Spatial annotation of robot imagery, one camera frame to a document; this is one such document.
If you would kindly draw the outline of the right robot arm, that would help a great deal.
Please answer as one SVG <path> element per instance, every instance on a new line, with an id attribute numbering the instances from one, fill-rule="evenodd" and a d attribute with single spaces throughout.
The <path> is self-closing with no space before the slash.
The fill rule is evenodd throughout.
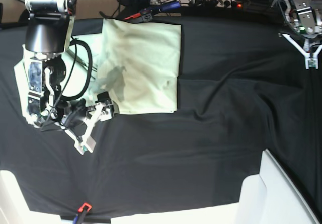
<path id="1" fill-rule="evenodd" d="M 59 125 L 75 141 L 91 136 L 98 121 L 114 116 L 108 92 L 99 92 L 95 104 L 86 105 L 86 93 L 93 69 L 89 45 L 72 37 L 77 0 L 25 0 L 29 24 L 24 45 L 28 89 L 21 101 L 29 124 L 42 129 L 47 122 Z M 82 90 L 73 96 L 63 94 L 70 80 L 62 55 L 71 46 L 82 46 L 88 56 L 88 70 Z"/>

